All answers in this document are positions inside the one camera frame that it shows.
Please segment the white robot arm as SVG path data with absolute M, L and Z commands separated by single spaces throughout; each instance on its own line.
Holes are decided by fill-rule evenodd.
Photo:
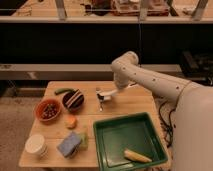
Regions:
M 213 87 L 138 66 L 136 53 L 116 58 L 118 89 L 136 82 L 174 105 L 171 171 L 213 171 Z

